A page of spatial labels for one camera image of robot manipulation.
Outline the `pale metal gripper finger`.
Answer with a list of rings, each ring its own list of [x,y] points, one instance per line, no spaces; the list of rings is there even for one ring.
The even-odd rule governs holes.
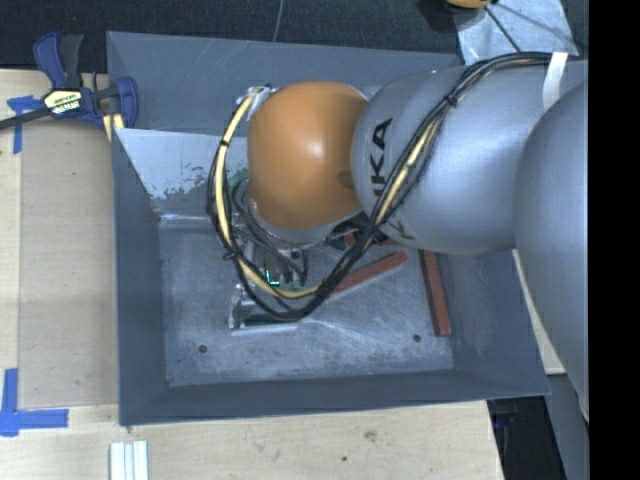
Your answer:
[[[234,337],[279,335],[294,332],[298,328],[298,323],[243,322],[239,328],[231,329],[230,334]]]

